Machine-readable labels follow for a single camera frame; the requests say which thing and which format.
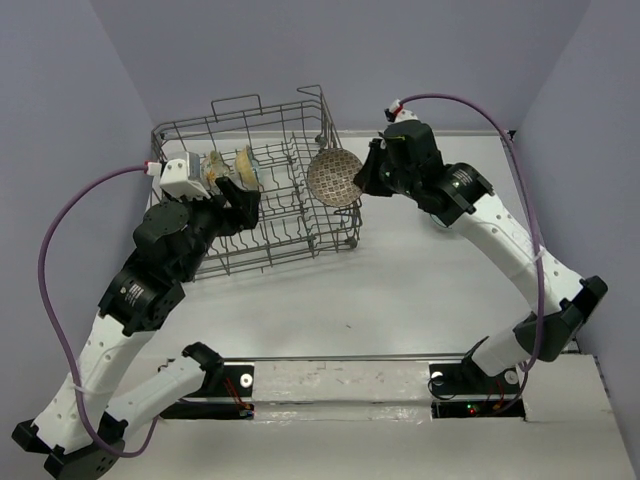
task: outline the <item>wire dish rack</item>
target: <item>wire dish rack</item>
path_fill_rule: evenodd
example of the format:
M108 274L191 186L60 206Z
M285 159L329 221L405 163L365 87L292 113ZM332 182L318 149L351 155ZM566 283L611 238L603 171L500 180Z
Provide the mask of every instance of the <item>wire dish rack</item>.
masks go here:
M345 208L326 207L308 188L311 160L319 151L342 144L320 86L297 91L298 101L279 105L265 106L257 94L214 100L211 115L161 123L153 130L157 161L166 162L167 155L176 151L204 158L215 150L233 175L236 154L248 145L258 165L262 193L258 226L233 237L218 237L196 279L264 271L358 245L360 200ZM156 180L150 205L161 197Z

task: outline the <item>metal rack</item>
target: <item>metal rack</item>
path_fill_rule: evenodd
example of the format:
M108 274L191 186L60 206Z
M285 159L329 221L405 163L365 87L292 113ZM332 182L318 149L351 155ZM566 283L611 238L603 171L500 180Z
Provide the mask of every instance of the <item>metal rack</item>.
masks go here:
M165 122L153 130L151 146L161 162L176 150L204 157L213 149L233 169L236 153L249 145L259 165L262 200L258 227L217 238L196 279L264 271L358 245L360 201L346 208L326 207L307 186L311 160L320 150L341 147L341 143L320 86L297 91L304 98L269 106L256 94L214 100L211 115ZM221 111L223 103L244 104L245 108ZM160 201L161 195L154 186L150 203Z

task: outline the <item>rack handle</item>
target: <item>rack handle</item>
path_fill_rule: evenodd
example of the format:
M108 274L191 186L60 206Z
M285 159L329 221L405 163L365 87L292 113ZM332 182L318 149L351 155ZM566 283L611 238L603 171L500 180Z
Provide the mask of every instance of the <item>rack handle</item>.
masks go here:
M222 115L222 114L228 114L228 113L241 113L242 111L246 110L246 109L242 109L242 110L236 110L236 111L224 111L224 112L220 112L218 110L216 110L216 104L222 103L222 102L230 102L233 100L241 100L243 98L255 98L256 100L258 100L258 108L260 109L260 113L262 114L262 99L260 98L260 95L258 95L257 93L250 93L248 95L238 95L235 97L226 97L226 98L219 98L217 100L211 100L211 110L213 111L213 118L215 118L216 122L218 121L218 115Z

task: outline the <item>purple hose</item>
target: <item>purple hose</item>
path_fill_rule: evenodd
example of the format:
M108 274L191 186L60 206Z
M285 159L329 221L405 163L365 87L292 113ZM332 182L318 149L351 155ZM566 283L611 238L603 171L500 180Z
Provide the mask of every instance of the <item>purple hose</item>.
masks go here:
M89 185L84 187L78 193L74 195L74 197L67 202L67 204L62 207L62 210L56 215L56 218L53 219L47 233L42 240L42 245L40 246L40 255L38 256L38 287L40 288L40 297L42 298L42 303L44 305L44 309L47 312L47 316L49 317L49 321L51 322L51 326L53 330L56 332L56 336L58 337L58 341L60 345L62 345L62 349L64 350L64 355L67 357L67 362L69 363L69 370L71 371L71 378L73 379L73 383L77 387L82 387L82 378L80 377L80 371L78 370L78 365L76 364L75 357L73 355L73 351L71 350L71 346L69 345L69 341L67 340L64 331L62 330L62 326L56 317L56 313L53 311L53 306L51 305L51 300L49 299L49 292L47 291L47 281L44 274L44 267L47 259L47 251L49 250L49 243L51 243L51 238L55 233L56 229L62 222L62 219L69 213L69 210L73 208L73 206L80 201L82 197L84 197L87 193L93 190L95 187L100 185L101 183L110 180L111 178L117 177L119 175L124 175L125 173L131 172L145 172L147 167L145 165L140 165L136 167L126 167L121 168L119 170L115 170L103 177L94 180ZM80 415L80 421L82 425L87 430L87 433L91 437L91 439L95 442L95 444L100 447L105 452L110 453L111 455L115 455L117 457L122 458L134 458L141 455L149 446L149 442L151 441L151 436L156 428L156 424L158 423L158 419L154 418L151 423L151 428L149 429L149 433L147 434L147 438L145 439L142 447L135 452L122 452L120 450L114 449L111 445L106 443L104 440L100 438L98 433L91 426L91 422L89 421L89 417L87 415L87 409L84 404L84 395L78 389L75 389L76 394L76 402L78 404L78 413Z
M507 150L509 151L509 155L511 156L511 164L513 165L513 169L516 174L516 179L518 180L518 184L520 185L520 191L522 192L522 199L524 201L525 213L527 215L527 223L529 224L529 231L531 232L531 243L533 244L533 255L536 259L536 275L538 280L538 305L536 312L536 340L533 346L533 352L531 353L531 360L525 365L522 366L522 370L527 373L529 372L533 366L535 365L538 357L540 356L540 351L542 350L542 343L544 341L544 269L542 266L542 258L540 257L540 248L542 242L540 241L540 230L538 226L538 217L536 215L535 208L533 207L533 203L531 201L531 195L529 193L529 188L527 186L527 182L525 181L524 174L521 170L520 161L516 156L516 151L513 146L513 142L507 137L498 124L493 118L478 105L470 102L461 97L457 97L455 95L446 95L442 93L423 93L420 95L412 95L407 98L403 98L400 100L400 105L404 105L405 103L412 102L414 100L421 99L429 99L429 98L440 98L444 100L452 100L454 102L462 103L466 105L484 118L486 118L489 123L495 128L500 135L500 138L504 142Z

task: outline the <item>purple cable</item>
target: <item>purple cable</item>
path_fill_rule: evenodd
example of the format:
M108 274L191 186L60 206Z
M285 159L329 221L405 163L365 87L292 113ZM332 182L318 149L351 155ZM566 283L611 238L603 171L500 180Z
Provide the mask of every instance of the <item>purple cable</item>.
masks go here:
M65 357L67 357L67 362L69 363L69 370L71 371L71 378L73 379L73 383L78 388L82 388L82 378L80 377L80 370L78 369L78 365L76 364L76 360L73 355L73 351L71 350L71 346L69 345L69 341L67 340L67 337L64 334L64 331L62 330L62 326L58 321L56 313L53 311L53 306L51 305L51 300L49 299L49 292L47 291L47 281L44 274L44 267L47 259L47 251L49 250L49 243L51 243L51 238L53 237L53 234L55 233L56 229L60 225L60 222L62 222L62 219L66 216L67 213L69 213L69 210L71 210L73 206L76 203L78 203L78 201L80 201L80 199L84 197L87 193L89 193L91 190L93 190L95 187L97 187L101 183L104 183L107 180L110 180L119 175L124 175L125 173L131 173L131 172L145 172L146 170L147 170L147 167L145 165L121 168L119 170L115 170L111 173L108 173L107 175L104 175L94 180L89 185L84 187L82 190L76 193L74 197L71 200L69 200L69 202L67 202L67 204L64 207L62 207L62 210L60 210L58 215L56 215L56 218L53 219L53 222L51 222L51 225L49 226L49 229L47 230L47 233L45 234L44 239L42 240L42 245L40 246L40 255L38 256L38 287L40 288L40 297L42 298L42 303L44 305L44 309L47 312L47 316L49 317L49 321L51 322L51 326L53 327L53 330L56 332L56 336L58 337L58 340L60 341L60 345L64 350L64 355ZM151 423L151 428L149 429L149 433L147 434L147 438L145 439L142 447L140 447L139 450L135 452L122 452L120 450L116 450L111 445L109 445L104 440L102 440L102 438L100 438L98 433L93 429L91 422L89 421L89 416L87 415L87 409L84 404L84 394L76 388L75 395L76 395L76 402L78 404L78 413L80 415L80 421L82 422L82 425L84 426L84 428L87 430L87 433L89 434L91 439L95 442L95 444L98 447L100 447L105 452L110 453L111 455L115 455L117 457L122 457L122 458L137 457L147 449L147 447L149 446L149 442L151 441L151 436L153 435L153 432L156 428L156 424L158 423L157 418L153 419L153 422Z
M536 259L536 275L538 280L538 305L536 312L536 340L533 346L533 352L531 353L531 360L524 366L522 366L522 371L527 373L529 372L533 366L535 365L538 357L540 356L540 351L542 350L542 342L544 340L544 269L542 266L542 258L540 256L540 248L542 242L540 240L540 230L538 226L538 217L536 215L535 208L533 207L533 203L531 201L531 195L529 194L529 188L527 187L527 182L525 181L524 174L521 170L520 162L516 156L516 151L513 146L513 142L507 137L496 121L491 118L482 107L476 105L469 100L466 100L462 97L457 97L455 95L447 95L443 93L423 93L420 95L412 95L407 98L403 98L400 100L400 105L404 105L405 103L412 102L414 100L421 99L429 99L429 98L440 98L444 100L452 100L454 102L462 103L466 105L484 118L486 118L489 123L495 128L500 135L500 138L504 142L507 150L509 151L509 155L511 156L511 164L516 174L516 179L518 180L518 184L520 185L520 191L522 192L522 199L524 201L525 213L527 215L527 223L529 224L529 231L531 232L531 243L533 244L533 255Z

